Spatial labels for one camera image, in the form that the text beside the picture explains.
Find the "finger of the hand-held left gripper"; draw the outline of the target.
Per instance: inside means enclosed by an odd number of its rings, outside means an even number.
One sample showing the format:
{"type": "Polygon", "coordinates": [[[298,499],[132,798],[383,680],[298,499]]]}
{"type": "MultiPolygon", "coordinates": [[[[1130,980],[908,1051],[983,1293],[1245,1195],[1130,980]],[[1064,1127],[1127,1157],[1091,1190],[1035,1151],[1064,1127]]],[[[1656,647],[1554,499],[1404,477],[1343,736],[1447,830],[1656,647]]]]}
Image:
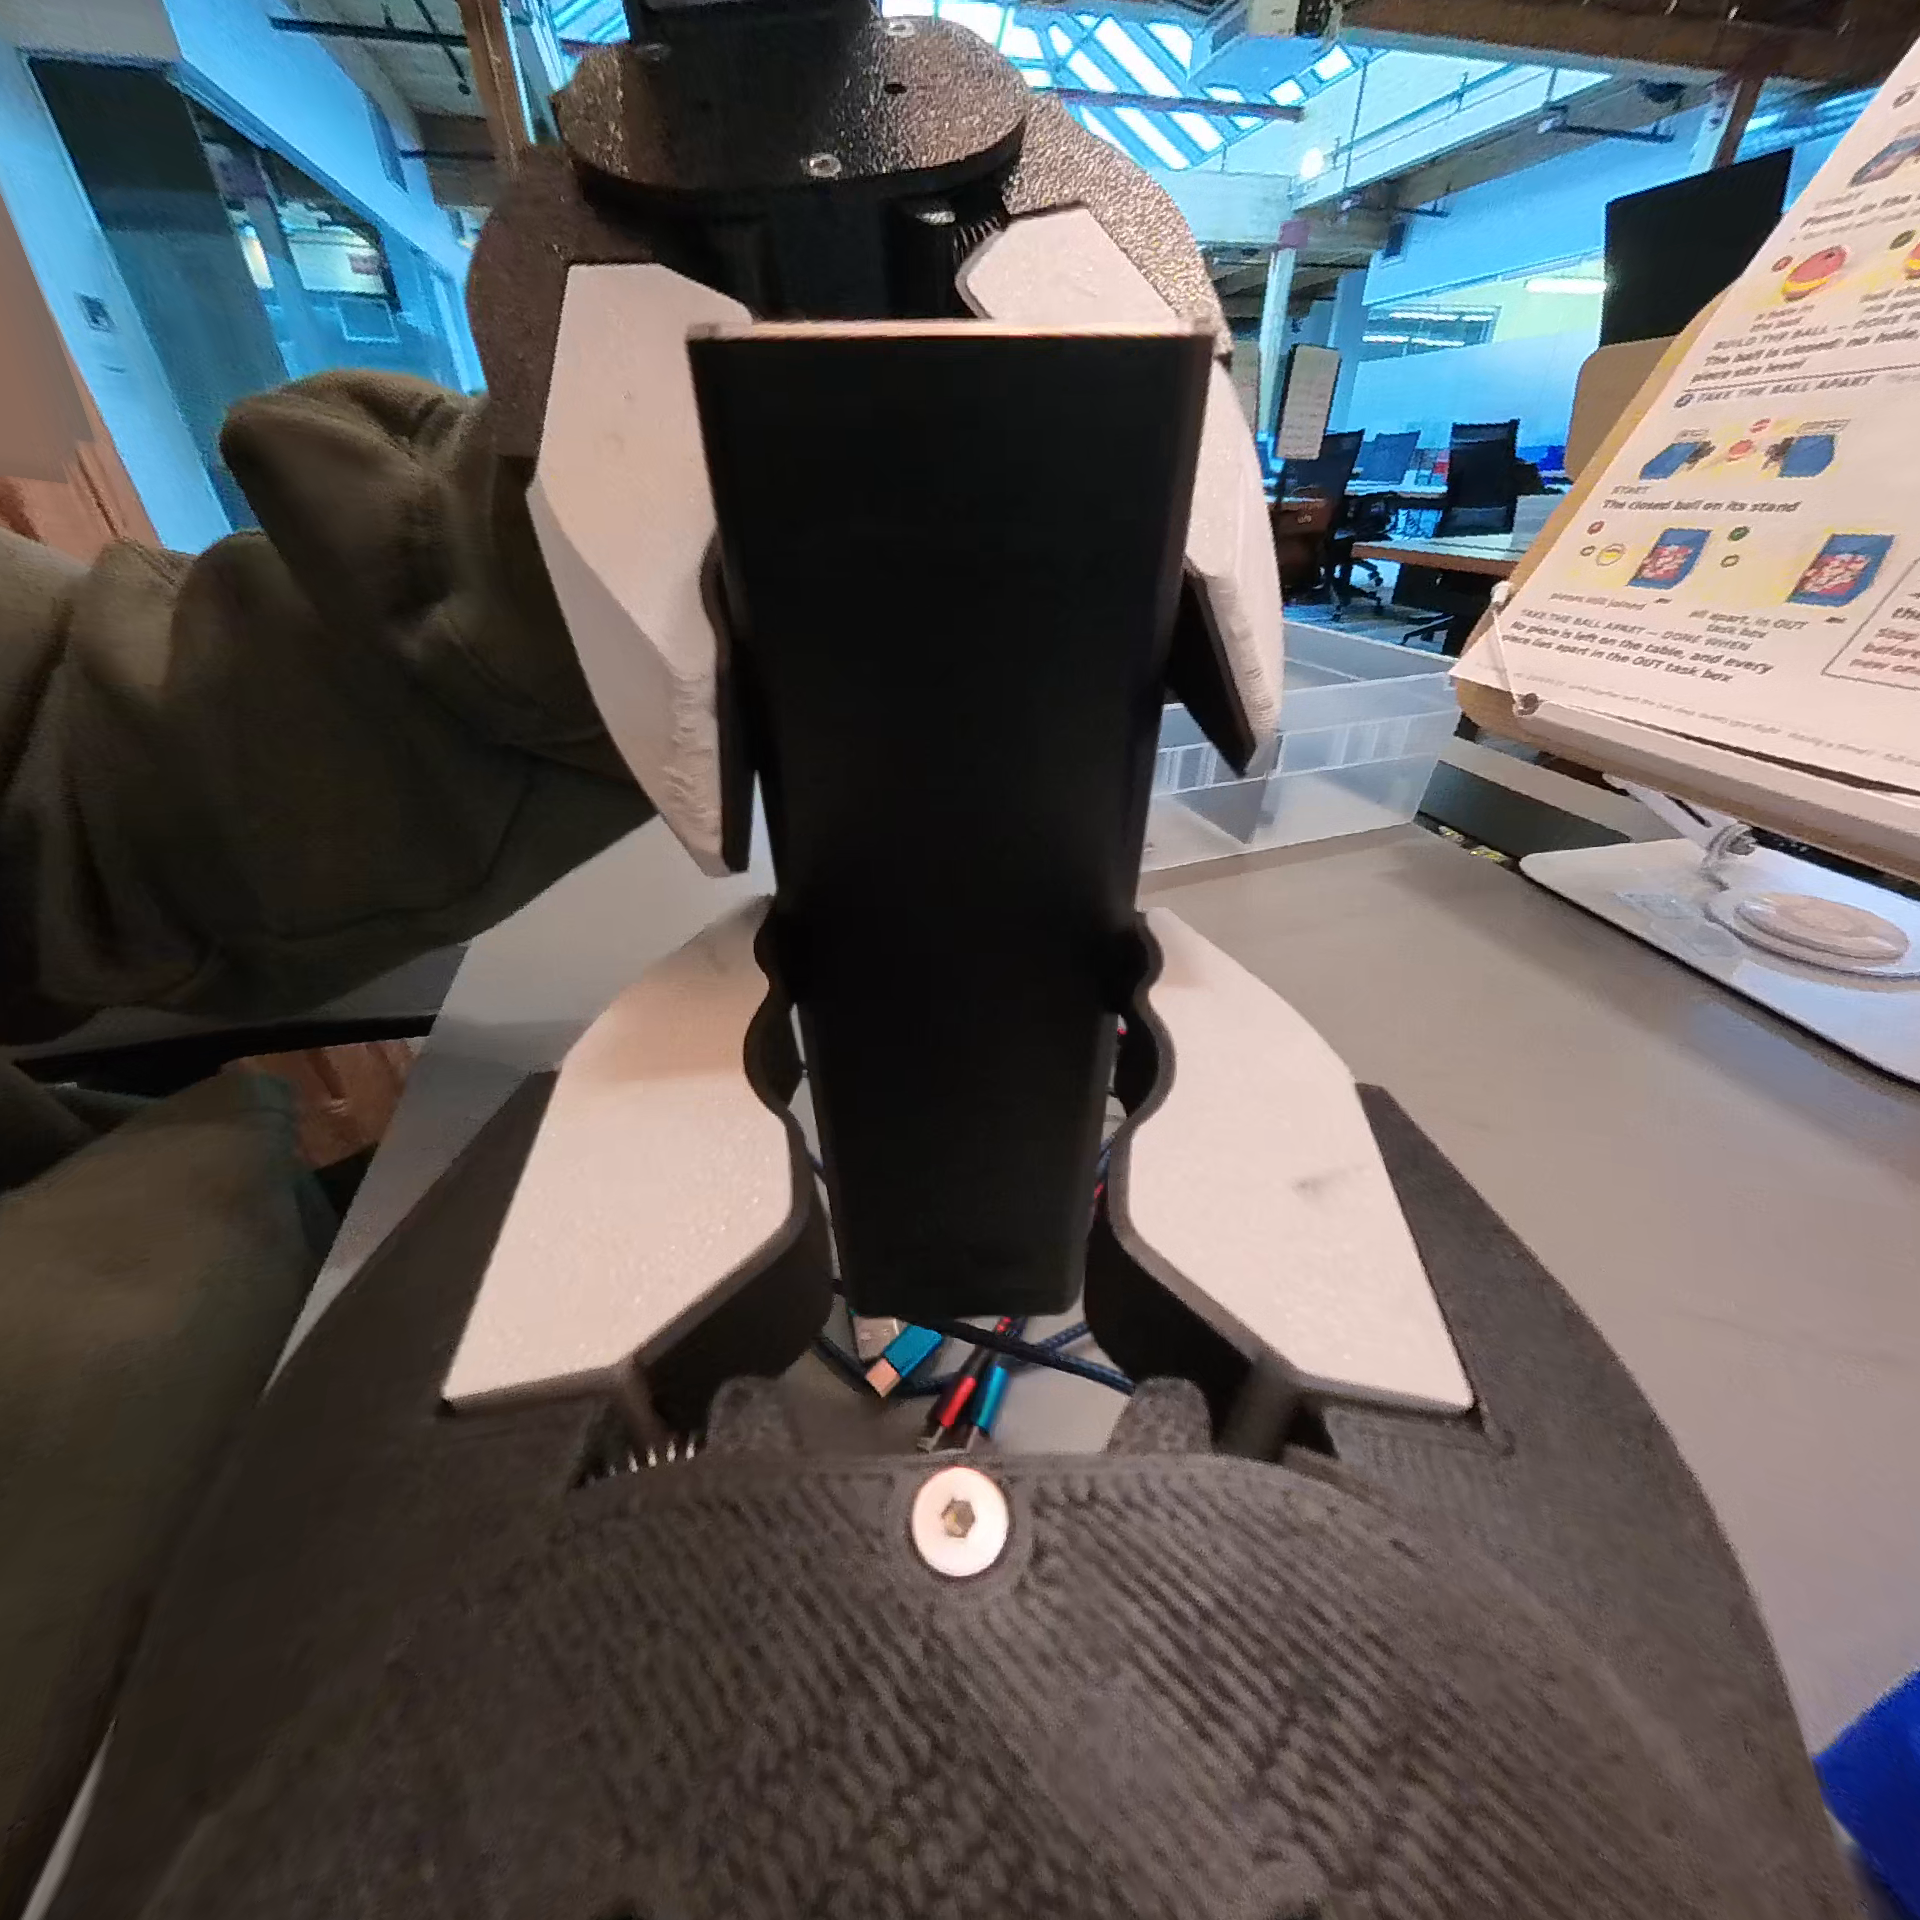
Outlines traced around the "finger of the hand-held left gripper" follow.
{"type": "MultiPolygon", "coordinates": [[[[967,259],[955,284],[967,309],[993,323],[1043,329],[1184,323],[1081,205],[1013,222],[967,259]]],[[[1281,564],[1252,431],[1212,340],[1203,348],[1207,405],[1167,693],[1239,777],[1263,777],[1281,758],[1281,564]]]]}
{"type": "Polygon", "coordinates": [[[568,271],[529,513],[603,729],[706,876],[751,863],[729,798],[714,491],[689,340],[746,304],[659,263],[568,271]]]}

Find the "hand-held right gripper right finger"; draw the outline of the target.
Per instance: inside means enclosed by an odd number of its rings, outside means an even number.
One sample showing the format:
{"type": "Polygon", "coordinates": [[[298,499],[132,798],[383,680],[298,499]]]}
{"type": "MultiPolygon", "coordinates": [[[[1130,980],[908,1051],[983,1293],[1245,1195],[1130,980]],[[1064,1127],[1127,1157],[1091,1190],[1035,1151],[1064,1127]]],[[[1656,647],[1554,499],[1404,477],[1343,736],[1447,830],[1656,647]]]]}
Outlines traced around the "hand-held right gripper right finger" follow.
{"type": "Polygon", "coordinates": [[[1124,1374],[1457,1420],[1475,1390],[1351,1069],[1249,966],[1140,913],[1087,1316],[1124,1374]]]}

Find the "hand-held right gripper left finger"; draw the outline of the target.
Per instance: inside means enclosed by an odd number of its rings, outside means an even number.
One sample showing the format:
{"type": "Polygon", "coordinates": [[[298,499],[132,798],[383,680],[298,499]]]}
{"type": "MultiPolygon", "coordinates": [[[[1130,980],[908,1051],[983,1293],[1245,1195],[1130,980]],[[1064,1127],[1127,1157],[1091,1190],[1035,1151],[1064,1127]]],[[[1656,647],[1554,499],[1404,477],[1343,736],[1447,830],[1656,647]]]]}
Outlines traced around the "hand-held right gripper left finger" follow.
{"type": "Polygon", "coordinates": [[[801,1049],[747,901],[569,1046],[444,1380],[455,1409],[706,1409],[833,1308],[801,1049]]]}

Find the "black USB hub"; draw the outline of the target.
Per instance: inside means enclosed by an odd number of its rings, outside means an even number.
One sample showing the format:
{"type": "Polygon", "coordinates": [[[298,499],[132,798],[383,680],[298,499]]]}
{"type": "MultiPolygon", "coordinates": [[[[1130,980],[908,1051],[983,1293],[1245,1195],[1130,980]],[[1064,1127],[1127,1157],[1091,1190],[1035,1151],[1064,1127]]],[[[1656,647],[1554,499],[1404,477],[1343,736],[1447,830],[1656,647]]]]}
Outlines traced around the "black USB hub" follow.
{"type": "Polygon", "coordinates": [[[839,1273],[1079,1293],[1212,371],[1181,323],[689,336],[839,1273]]]}

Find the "person's left forearm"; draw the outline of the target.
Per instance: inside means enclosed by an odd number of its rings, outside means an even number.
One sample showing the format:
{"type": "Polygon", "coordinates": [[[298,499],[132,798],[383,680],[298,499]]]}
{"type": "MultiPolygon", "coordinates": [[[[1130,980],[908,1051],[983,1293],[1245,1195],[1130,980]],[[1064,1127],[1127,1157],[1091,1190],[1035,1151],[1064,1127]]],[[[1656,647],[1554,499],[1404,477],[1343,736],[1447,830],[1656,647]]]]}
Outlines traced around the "person's left forearm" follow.
{"type": "Polygon", "coordinates": [[[505,920],[655,804],[593,703],[488,398],[235,405],[256,525],[5,533],[3,1031],[280,1019],[505,920]]]}

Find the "grey desk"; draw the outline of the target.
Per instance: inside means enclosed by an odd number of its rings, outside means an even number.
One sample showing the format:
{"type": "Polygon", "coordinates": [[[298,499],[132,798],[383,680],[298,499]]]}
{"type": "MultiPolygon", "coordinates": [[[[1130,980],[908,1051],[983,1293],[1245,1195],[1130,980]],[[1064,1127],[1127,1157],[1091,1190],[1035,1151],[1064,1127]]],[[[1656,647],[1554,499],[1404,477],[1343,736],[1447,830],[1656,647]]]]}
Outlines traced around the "grey desk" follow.
{"type": "Polygon", "coordinates": [[[1421,828],[1151,876],[1639,1377],[1809,1744],[1916,1671],[1916,1092],[1421,828]]]}

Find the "whiteboard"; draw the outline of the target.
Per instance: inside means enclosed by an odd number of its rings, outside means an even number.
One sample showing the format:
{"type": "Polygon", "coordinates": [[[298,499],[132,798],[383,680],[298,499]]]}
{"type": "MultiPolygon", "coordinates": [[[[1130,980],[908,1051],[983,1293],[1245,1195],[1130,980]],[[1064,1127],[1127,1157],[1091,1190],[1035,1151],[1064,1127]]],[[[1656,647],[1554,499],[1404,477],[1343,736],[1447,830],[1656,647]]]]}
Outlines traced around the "whiteboard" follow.
{"type": "Polygon", "coordinates": [[[1314,343],[1287,349],[1271,441],[1277,463],[1309,463],[1321,457],[1340,371],[1337,349],[1314,343]]]}

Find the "black flat box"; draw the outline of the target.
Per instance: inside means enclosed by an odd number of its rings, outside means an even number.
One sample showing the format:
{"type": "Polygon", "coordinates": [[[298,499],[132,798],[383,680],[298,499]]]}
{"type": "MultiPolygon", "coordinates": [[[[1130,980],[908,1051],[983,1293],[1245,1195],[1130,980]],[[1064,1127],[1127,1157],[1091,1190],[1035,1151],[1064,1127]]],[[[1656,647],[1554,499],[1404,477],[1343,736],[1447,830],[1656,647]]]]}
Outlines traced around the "black flat box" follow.
{"type": "Polygon", "coordinates": [[[1593,822],[1585,814],[1447,758],[1431,769],[1419,820],[1431,832],[1447,832],[1461,846],[1513,869],[1537,855],[1611,847],[1625,841],[1607,822],[1593,822]]]}

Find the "clear plastic organizer box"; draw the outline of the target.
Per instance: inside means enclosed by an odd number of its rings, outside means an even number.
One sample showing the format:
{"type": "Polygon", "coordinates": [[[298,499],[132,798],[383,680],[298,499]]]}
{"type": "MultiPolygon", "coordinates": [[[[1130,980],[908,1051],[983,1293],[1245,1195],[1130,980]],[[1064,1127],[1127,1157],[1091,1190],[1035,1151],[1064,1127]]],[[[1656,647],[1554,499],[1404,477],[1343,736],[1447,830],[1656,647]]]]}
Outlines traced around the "clear plastic organizer box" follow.
{"type": "Polygon", "coordinates": [[[1250,772],[1163,708],[1144,873],[1408,824],[1457,719],[1452,660],[1287,623],[1281,734],[1250,772]]]}

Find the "white stand base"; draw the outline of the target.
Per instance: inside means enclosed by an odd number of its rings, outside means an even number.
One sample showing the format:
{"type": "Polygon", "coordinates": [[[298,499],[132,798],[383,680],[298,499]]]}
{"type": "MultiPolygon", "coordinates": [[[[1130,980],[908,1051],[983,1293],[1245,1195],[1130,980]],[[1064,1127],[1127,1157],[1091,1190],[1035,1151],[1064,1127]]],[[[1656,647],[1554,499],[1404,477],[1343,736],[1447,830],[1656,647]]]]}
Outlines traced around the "white stand base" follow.
{"type": "Polygon", "coordinates": [[[1916,883],[1647,787],[1666,837],[1529,852],[1521,873],[1812,1039],[1919,1086],[1916,883]]]}

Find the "black monitor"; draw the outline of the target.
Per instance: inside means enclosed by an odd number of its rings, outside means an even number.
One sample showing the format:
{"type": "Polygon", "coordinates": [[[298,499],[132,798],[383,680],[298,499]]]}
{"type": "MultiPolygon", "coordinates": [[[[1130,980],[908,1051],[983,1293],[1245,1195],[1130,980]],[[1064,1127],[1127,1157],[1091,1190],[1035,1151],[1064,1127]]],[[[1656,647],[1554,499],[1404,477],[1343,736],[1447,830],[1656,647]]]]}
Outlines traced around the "black monitor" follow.
{"type": "Polygon", "coordinates": [[[1597,348],[1668,340],[1749,267],[1783,216],[1793,151],[1611,198],[1597,348]]]}

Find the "printed instruction sheet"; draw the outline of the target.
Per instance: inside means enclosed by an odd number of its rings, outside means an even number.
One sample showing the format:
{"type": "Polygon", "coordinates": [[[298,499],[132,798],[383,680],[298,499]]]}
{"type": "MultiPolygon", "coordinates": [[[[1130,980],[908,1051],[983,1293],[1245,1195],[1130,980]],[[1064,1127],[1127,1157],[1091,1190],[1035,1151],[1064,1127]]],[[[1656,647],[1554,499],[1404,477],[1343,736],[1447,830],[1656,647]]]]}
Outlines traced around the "printed instruction sheet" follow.
{"type": "Polygon", "coordinates": [[[1641,388],[1453,677],[1916,793],[1916,47],[1641,388]]]}

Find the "blue plastic bin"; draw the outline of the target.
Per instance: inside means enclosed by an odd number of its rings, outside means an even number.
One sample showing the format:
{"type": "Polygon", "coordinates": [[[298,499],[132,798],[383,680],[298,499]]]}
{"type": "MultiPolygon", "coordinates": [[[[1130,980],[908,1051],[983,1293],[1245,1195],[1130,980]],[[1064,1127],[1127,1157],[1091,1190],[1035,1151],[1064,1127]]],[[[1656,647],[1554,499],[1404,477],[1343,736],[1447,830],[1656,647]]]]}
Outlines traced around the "blue plastic bin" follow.
{"type": "Polygon", "coordinates": [[[1919,1671],[1815,1755],[1821,1795],[1895,1912],[1919,1915],[1919,1671]]]}

